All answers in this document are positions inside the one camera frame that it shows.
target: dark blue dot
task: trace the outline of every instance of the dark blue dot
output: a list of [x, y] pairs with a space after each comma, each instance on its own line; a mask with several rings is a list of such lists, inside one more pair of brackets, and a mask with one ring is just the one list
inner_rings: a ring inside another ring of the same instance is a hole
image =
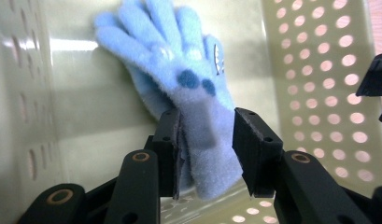
[[212, 96], [216, 95], [214, 83], [210, 79], [204, 79], [202, 85], [208, 94]]
[[196, 89], [200, 85], [199, 78], [191, 71], [185, 70], [178, 77], [177, 82], [179, 85], [189, 89]]

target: plastic basket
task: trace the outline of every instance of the plastic basket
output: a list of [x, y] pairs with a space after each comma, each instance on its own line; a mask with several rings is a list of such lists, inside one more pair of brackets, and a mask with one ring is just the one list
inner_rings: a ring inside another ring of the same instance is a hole
[[[382, 185], [379, 99], [354, 95], [373, 40], [363, 1], [175, 1], [225, 47], [230, 91], [284, 140], [364, 195]], [[93, 39], [109, 1], [0, 1], [0, 223], [53, 185], [93, 189], [144, 146], [155, 121], [121, 62]], [[163, 223], [278, 223], [243, 182], [213, 202], [162, 200]]]

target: glove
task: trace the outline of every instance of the glove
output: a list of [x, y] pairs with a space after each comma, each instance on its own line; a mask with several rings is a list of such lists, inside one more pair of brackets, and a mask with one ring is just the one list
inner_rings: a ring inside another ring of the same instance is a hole
[[[204, 200], [220, 196], [242, 171], [232, 150], [234, 105], [219, 41], [203, 39], [197, 14], [188, 7], [175, 13], [169, 0], [147, 0], [145, 7], [126, 1], [118, 18], [119, 24], [96, 25], [97, 41], [179, 109], [197, 193]], [[138, 90], [141, 83], [134, 80]]]

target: light blue glove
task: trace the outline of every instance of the light blue glove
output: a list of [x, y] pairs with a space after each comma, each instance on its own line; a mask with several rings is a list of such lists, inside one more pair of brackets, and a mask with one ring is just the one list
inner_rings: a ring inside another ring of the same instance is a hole
[[222, 47], [213, 36], [203, 40], [192, 9], [182, 7], [174, 13], [169, 0], [146, 2], [142, 7], [126, 1], [118, 12], [120, 24], [102, 25], [100, 18], [95, 23], [97, 40], [134, 68], [132, 77], [143, 76], [133, 77], [138, 90], [162, 91], [158, 98], [180, 110], [198, 195], [216, 198], [242, 174], [232, 149], [234, 106], [226, 87]]

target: beige plastic basket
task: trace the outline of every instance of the beige plastic basket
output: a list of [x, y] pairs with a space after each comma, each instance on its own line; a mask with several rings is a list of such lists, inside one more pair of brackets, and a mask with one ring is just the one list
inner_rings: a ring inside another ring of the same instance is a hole
[[[260, 114], [285, 149], [315, 155], [364, 195], [382, 185], [382, 106], [354, 95], [374, 56], [364, 1], [175, 3], [222, 41], [236, 105]], [[123, 65], [93, 38], [93, 16], [119, 4], [0, 0], [0, 223], [53, 185], [106, 182], [154, 133]], [[162, 222], [278, 223], [272, 202], [240, 182], [213, 202], [163, 199]]]

